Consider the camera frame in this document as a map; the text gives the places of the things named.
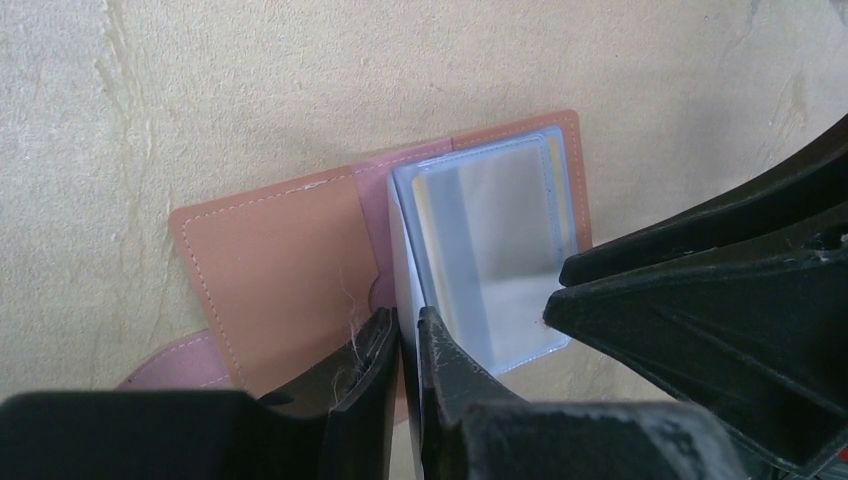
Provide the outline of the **pink leather card holder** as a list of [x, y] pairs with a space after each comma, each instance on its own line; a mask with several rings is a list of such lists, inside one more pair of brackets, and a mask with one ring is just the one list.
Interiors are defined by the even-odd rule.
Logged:
[[553, 128], [564, 141], [573, 254], [592, 233], [580, 125], [563, 110], [466, 132], [322, 173], [175, 210], [168, 227], [208, 321], [165, 346], [124, 390], [236, 388], [261, 396], [329, 356], [379, 308], [397, 308], [404, 363], [417, 366], [417, 313], [433, 306], [455, 341], [501, 375], [568, 338], [535, 319], [461, 319], [428, 290], [415, 168], [447, 154]]

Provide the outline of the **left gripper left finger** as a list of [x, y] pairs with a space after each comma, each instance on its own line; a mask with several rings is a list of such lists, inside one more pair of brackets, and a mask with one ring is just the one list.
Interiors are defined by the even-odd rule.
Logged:
[[386, 479], [399, 326], [380, 308], [338, 350], [259, 402], [284, 420], [282, 479]]

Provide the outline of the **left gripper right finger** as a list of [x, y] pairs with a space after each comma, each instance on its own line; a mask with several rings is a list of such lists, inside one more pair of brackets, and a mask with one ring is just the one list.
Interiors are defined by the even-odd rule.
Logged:
[[417, 333], [424, 477], [491, 478], [491, 414], [527, 401], [458, 345], [436, 308], [420, 310]]

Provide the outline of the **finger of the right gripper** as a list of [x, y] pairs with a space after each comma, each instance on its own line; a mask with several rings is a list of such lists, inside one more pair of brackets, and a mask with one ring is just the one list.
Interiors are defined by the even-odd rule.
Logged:
[[847, 119], [746, 183], [567, 258], [565, 287], [772, 233], [847, 200]]
[[766, 461], [847, 444], [847, 207], [555, 292], [545, 323], [698, 404]]

